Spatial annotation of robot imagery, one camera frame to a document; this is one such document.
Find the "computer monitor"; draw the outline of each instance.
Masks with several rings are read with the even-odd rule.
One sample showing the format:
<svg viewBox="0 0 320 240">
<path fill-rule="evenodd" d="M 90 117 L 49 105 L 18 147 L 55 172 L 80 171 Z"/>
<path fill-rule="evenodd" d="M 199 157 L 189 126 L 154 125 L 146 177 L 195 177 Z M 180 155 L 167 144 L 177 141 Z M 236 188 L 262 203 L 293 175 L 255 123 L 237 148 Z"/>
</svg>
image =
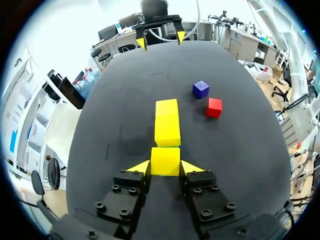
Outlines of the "computer monitor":
<svg viewBox="0 0 320 240">
<path fill-rule="evenodd" d="M 134 25 L 137 25 L 142 21 L 141 16 L 139 14 L 132 14 L 130 16 L 124 17 L 119 20 L 119 23 L 121 25 L 121 28 L 129 28 Z"/>
<path fill-rule="evenodd" d="M 98 32 L 100 40 L 108 40 L 112 39 L 118 34 L 118 30 L 116 28 L 116 25 L 108 26 L 101 31 Z"/>
</svg>

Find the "black chair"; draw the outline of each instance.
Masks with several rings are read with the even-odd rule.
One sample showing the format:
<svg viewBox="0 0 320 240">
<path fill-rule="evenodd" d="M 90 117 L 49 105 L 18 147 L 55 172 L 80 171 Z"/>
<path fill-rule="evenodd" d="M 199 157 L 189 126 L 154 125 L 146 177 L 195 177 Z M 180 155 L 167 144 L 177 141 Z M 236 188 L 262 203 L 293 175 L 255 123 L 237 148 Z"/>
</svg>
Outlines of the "black chair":
<svg viewBox="0 0 320 240">
<path fill-rule="evenodd" d="M 60 165 L 57 159 L 51 158 L 48 163 L 47 175 L 52 190 L 58 190 L 60 187 Z"/>
<path fill-rule="evenodd" d="M 133 50 L 133 49 L 136 49 L 136 45 L 134 44 L 127 44 L 127 45 L 124 45 L 124 46 L 121 46 L 118 48 L 118 51 L 123 54 L 124 52 L 128 52 L 130 50 Z"/>
<path fill-rule="evenodd" d="M 35 170 L 31 173 L 31 183 L 34 192 L 37 195 L 41 196 L 41 199 L 36 202 L 36 206 L 40 209 L 40 211 L 51 224 L 56 224 L 59 220 L 59 217 L 54 214 L 54 212 L 48 207 L 47 203 L 45 202 L 44 195 L 46 193 L 44 190 L 44 186 L 42 185 L 39 173 Z"/>
<path fill-rule="evenodd" d="M 98 62 L 102 64 L 102 67 L 104 66 L 104 61 L 106 61 L 108 63 L 107 59 L 110 58 L 110 56 L 111 56 L 111 53 L 108 52 L 98 58 Z"/>
<path fill-rule="evenodd" d="M 100 48 L 97 48 L 97 49 L 93 50 L 93 51 L 91 52 L 91 57 L 93 57 L 93 58 L 98 57 L 99 54 L 101 53 L 101 51 L 102 51 L 102 50 L 101 50 Z"/>
<path fill-rule="evenodd" d="M 289 99 L 287 97 L 290 88 L 292 87 L 291 84 L 291 76 L 290 76 L 290 69 L 287 68 L 283 73 L 283 80 L 289 85 L 289 89 L 285 92 L 283 92 L 279 87 L 275 86 L 273 88 L 273 93 L 271 94 L 271 97 L 274 97 L 275 95 L 280 96 L 283 98 L 283 102 L 289 102 Z"/>
</svg>

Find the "cable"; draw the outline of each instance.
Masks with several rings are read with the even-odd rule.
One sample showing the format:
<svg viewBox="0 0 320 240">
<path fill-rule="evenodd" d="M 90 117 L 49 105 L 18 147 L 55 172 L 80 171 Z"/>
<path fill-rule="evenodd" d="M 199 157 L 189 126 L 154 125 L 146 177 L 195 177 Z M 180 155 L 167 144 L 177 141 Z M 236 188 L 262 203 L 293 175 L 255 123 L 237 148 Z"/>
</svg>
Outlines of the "cable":
<svg viewBox="0 0 320 240">
<path fill-rule="evenodd" d="M 291 227 L 293 227 L 293 225 L 295 224 L 295 219 L 294 219 L 294 216 L 292 215 L 292 212 L 289 211 L 289 210 L 284 210 L 290 217 L 290 220 L 291 220 Z"/>
<path fill-rule="evenodd" d="M 249 6 L 249 8 L 250 8 L 251 13 L 252 13 L 252 15 L 253 15 L 253 18 L 254 18 L 256 24 L 258 25 L 260 31 L 267 37 L 267 34 L 264 33 L 264 31 L 262 30 L 261 26 L 259 25 L 259 23 L 258 23 L 258 21 L 257 21 L 257 19 L 256 19 L 256 16 L 255 16 L 255 13 L 254 13 L 254 11 L 252 10 L 251 5 L 250 5 L 250 3 L 248 2 L 248 0 L 246 1 L 246 3 L 248 4 L 248 6 Z"/>
<path fill-rule="evenodd" d="M 314 169 L 312 169 L 311 171 L 308 171 L 307 173 L 303 173 L 297 177 L 294 177 L 293 179 L 291 179 L 291 182 L 297 180 L 297 179 L 300 179 L 300 178 L 303 178 L 303 177 L 308 177 L 309 174 L 312 174 L 315 170 L 317 170 L 318 168 L 320 168 L 320 165 L 316 166 Z"/>
<path fill-rule="evenodd" d="M 189 32 L 186 36 L 184 36 L 183 39 L 187 39 L 191 34 L 193 34 L 196 29 L 198 28 L 199 26 L 199 23 L 200 23 L 200 6 L 199 6 L 199 0 L 195 0 L 196 1 L 196 7 L 197 7 L 197 12 L 198 12 L 198 19 L 196 21 L 196 24 L 194 26 L 194 28 L 191 30 L 191 32 Z M 149 33 L 151 33 L 155 38 L 161 40 L 161 41 L 164 41 L 164 42 L 177 42 L 178 40 L 177 39 L 174 39 L 174 40 L 171 40 L 171 39 L 166 39 L 166 38 L 163 38 L 163 37 L 160 37 L 158 36 L 154 31 L 152 31 L 152 29 L 149 29 L 148 30 Z"/>
<path fill-rule="evenodd" d="M 308 204 L 309 204 L 309 202 L 303 202 L 303 203 L 294 204 L 293 206 L 294 207 L 301 207 L 303 205 L 308 205 Z"/>
<path fill-rule="evenodd" d="M 305 196 L 305 197 L 301 197 L 301 198 L 291 198 L 290 201 L 291 202 L 299 202 L 299 201 L 308 200 L 310 198 L 312 198 L 312 196 Z"/>
<path fill-rule="evenodd" d="M 37 208 L 37 209 L 38 209 L 38 206 L 37 206 L 37 205 L 34 205 L 34 204 L 29 203 L 29 202 L 27 202 L 27 201 L 23 201 L 22 199 L 19 199 L 19 200 L 20 200 L 20 202 L 22 202 L 23 204 L 26 204 L 26 205 L 28 205 L 28 206 L 30 206 L 30 207 L 34 207 L 34 208 Z"/>
<path fill-rule="evenodd" d="M 304 100 L 307 99 L 307 97 L 309 97 L 309 93 L 306 93 L 305 95 L 299 97 L 297 100 L 295 100 L 294 102 L 290 103 L 287 107 L 285 107 L 280 113 L 279 115 L 277 115 L 277 117 L 279 117 L 281 114 L 283 114 L 285 111 L 290 110 L 296 106 L 298 106 L 300 103 L 302 103 Z"/>
</svg>

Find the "white cabinet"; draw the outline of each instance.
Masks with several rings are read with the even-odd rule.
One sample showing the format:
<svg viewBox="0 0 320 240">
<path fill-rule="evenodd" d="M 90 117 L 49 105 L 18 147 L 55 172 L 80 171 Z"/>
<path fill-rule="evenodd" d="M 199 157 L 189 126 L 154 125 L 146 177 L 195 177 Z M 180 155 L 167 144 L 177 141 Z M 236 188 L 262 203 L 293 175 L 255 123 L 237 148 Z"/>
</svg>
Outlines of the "white cabinet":
<svg viewBox="0 0 320 240">
<path fill-rule="evenodd" d="M 43 86 L 49 84 L 60 96 L 60 101 L 76 107 L 40 71 L 32 56 L 19 59 L 16 67 L 9 67 L 4 77 L 5 88 L 0 105 L 3 155 L 11 172 L 30 181 L 31 172 L 36 170 L 45 180 L 47 146 L 44 134 L 57 103 L 49 98 Z"/>
</svg>

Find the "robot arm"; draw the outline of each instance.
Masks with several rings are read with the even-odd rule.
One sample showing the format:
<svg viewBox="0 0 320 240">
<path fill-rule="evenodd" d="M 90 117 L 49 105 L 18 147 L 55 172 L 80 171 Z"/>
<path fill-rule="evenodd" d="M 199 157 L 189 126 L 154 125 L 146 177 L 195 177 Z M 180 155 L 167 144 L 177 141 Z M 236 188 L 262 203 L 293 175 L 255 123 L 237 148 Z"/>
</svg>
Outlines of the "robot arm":
<svg viewBox="0 0 320 240">
<path fill-rule="evenodd" d="M 320 96 L 309 102 L 308 84 L 297 38 L 292 31 L 291 23 L 277 12 L 277 21 L 284 24 L 280 30 L 272 9 L 263 0 L 247 0 L 261 16 L 273 33 L 274 41 L 280 50 L 289 50 L 288 64 L 291 72 L 292 92 L 290 102 L 285 103 L 288 117 L 281 128 L 288 148 L 298 142 L 301 148 L 308 150 L 318 132 L 317 114 L 320 112 Z"/>
</svg>

